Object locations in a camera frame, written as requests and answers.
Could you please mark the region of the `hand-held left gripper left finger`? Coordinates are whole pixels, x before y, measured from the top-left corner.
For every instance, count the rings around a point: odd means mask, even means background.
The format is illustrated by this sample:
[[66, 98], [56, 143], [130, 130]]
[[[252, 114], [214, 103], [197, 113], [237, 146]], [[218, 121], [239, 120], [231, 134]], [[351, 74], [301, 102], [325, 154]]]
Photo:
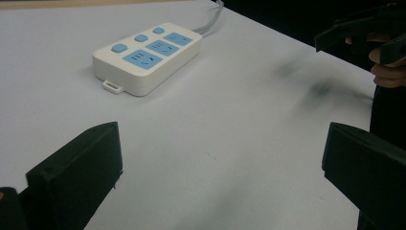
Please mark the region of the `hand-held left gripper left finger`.
[[26, 173], [30, 230], [83, 230], [123, 173], [116, 122], [91, 127]]

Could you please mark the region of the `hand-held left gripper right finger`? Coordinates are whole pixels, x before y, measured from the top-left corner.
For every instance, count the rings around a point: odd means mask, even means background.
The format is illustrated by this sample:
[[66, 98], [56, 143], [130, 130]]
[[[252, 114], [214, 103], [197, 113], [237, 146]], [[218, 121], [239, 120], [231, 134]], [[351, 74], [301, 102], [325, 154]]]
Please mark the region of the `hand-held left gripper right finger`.
[[406, 230], [406, 151], [363, 129], [329, 125], [322, 169], [376, 230]]

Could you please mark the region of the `white and blue power strip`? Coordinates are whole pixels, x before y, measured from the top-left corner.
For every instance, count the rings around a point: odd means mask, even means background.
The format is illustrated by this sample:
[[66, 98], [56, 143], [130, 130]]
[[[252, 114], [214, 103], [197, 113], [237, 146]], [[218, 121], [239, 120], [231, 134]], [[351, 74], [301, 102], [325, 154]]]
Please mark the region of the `white and blue power strip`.
[[201, 34], [163, 23], [94, 51], [93, 72], [107, 91], [144, 97], [197, 56], [201, 43]]

